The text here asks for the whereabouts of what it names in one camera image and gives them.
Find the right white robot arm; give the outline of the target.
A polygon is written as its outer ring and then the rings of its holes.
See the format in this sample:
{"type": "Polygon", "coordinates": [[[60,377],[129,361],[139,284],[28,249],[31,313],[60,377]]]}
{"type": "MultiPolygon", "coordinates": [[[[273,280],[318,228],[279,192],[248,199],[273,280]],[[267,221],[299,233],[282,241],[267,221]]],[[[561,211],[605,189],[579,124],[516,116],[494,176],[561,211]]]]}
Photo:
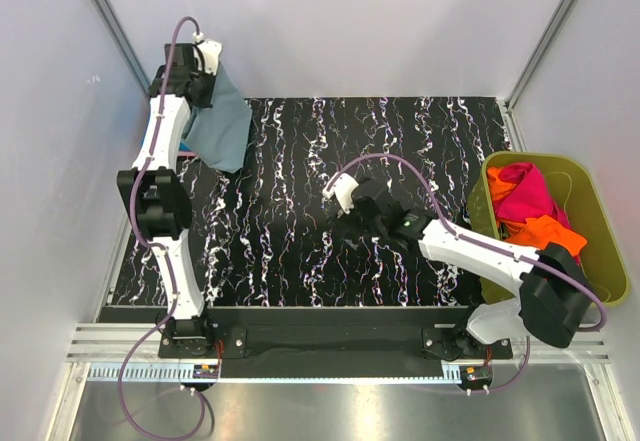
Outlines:
{"type": "Polygon", "coordinates": [[[453,327],[426,338],[425,351],[445,361],[481,358],[494,344],[531,336],[568,347],[594,301],[582,269],[564,247],[517,246],[449,224],[424,208],[404,208],[381,184],[348,174],[323,190],[337,204],[336,224],[395,249],[485,278],[510,292],[505,301],[469,307],[453,327]]]}

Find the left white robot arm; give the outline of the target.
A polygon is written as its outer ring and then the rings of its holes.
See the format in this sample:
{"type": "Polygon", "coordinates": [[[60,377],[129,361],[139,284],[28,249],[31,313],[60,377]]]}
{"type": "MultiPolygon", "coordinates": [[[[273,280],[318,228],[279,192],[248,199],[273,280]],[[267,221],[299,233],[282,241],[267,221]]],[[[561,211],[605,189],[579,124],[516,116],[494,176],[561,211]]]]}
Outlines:
{"type": "Polygon", "coordinates": [[[220,43],[202,36],[166,45],[165,63],[149,88],[150,116],[139,154],[116,178],[134,235],[151,250],[164,284],[162,358],[203,357],[216,343],[189,251],[192,204],[176,165],[186,125],[196,110],[211,105],[221,52],[220,43]]]}

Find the grey blue t shirt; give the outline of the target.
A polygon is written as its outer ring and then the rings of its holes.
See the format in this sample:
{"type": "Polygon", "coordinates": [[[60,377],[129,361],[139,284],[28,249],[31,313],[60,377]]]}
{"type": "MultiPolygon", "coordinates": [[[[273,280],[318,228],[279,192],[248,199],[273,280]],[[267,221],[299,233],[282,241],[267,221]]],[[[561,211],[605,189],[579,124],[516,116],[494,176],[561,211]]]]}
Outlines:
{"type": "Polygon", "coordinates": [[[248,146],[252,110],[223,64],[218,68],[209,108],[193,108],[182,144],[208,167],[239,171],[248,146]]]}

